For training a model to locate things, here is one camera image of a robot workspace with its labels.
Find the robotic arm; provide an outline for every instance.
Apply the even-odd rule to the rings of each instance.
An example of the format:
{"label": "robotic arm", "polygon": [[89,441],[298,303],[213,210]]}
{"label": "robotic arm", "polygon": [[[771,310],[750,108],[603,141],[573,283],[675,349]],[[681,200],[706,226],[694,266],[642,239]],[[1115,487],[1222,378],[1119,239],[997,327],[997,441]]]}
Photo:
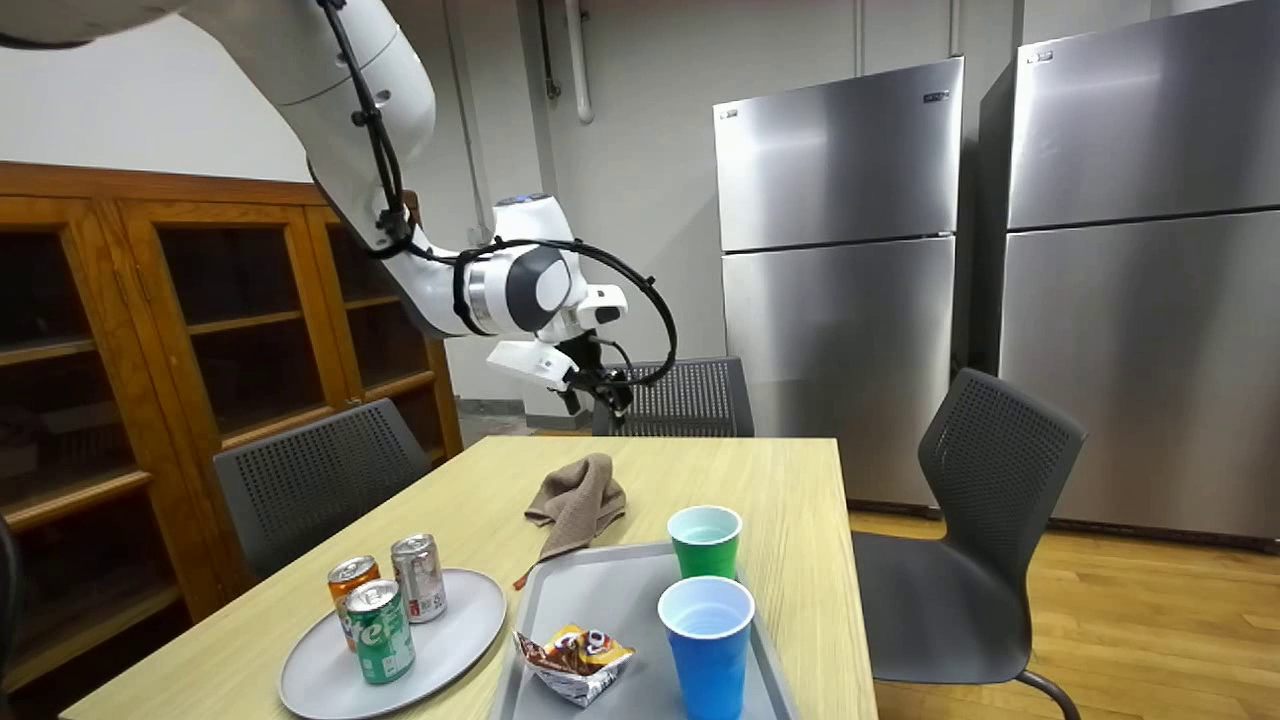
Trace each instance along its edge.
{"label": "robotic arm", "polygon": [[[336,210],[401,283],[433,335],[500,335],[493,363],[538,376],[578,410],[578,392],[619,420],[631,385],[658,385],[675,356],[675,323],[653,281],[573,237],[551,196],[497,205],[497,244],[438,249],[403,205],[401,165],[416,166],[438,93],[382,0],[10,0],[0,45],[77,47],[106,32],[190,17],[217,36],[308,147]],[[608,371],[597,327],[623,315],[615,283],[587,283],[579,255],[623,272],[670,323],[670,363],[653,376]]]}

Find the napkin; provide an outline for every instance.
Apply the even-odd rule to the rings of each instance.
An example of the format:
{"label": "napkin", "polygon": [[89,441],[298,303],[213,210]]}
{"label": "napkin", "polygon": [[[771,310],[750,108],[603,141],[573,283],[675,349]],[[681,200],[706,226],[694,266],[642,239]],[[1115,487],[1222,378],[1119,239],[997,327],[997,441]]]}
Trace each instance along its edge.
{"label": "napkin", "polygon": [[540,559],[587,546],[593,535],[630,510],[630,493],[613,480],[608,454],[586,454],[544,475],[524,508],[527,520],[551,524]]}

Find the wooden floor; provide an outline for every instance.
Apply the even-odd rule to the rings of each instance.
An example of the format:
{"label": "wooden floor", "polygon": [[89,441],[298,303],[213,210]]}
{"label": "wooden floor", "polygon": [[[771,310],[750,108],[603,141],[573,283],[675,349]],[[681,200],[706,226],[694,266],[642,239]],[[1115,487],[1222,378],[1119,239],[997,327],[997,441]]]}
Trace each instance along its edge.
{"label": "wooden floor", "polygon": [[[851,517],[855,532],[940,535],[932,520]],[[1280,554],[1115,535],[1044,535],[1032,562],[1037,659],[1086,720],[1280,720]],[[884,720],[1037,720],[1024,683],[876,683]]]}

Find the refrigerator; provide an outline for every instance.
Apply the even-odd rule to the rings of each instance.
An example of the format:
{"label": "refrigerator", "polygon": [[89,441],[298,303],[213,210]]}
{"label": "refrigerator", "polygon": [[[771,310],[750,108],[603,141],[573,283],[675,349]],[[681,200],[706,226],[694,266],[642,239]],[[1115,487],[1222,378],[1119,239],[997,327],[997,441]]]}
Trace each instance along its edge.
{"label": "refrigerator", "polygon": [[730,352],[757,434],[838,434],[850,500],[932,503],[950,392],[964,62],[725,98]]}
{"label": "refrigerator", "polygon": [[984,94],[984,363],[1088,426],[1065,520],[1280,535],[1280,2],[1044,40]]}

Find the cyan plastic cup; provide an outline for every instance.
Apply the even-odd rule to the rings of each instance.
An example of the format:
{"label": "cyan plastic cup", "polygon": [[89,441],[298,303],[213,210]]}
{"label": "cyan plastic cup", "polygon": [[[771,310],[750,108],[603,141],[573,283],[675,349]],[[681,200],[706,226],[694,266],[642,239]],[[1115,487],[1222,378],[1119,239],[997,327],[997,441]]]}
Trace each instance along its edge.
{"label": "cyan plastic cup", "polygon": [[694,503],[670,520],[681,574],[737,574],[744,517],[721,503]]}
{"label": "cyan plastic cup", "polygon": [[687,720],[742,720],[757,597],[725,574],[675,578],[658,614],[670,626]]}

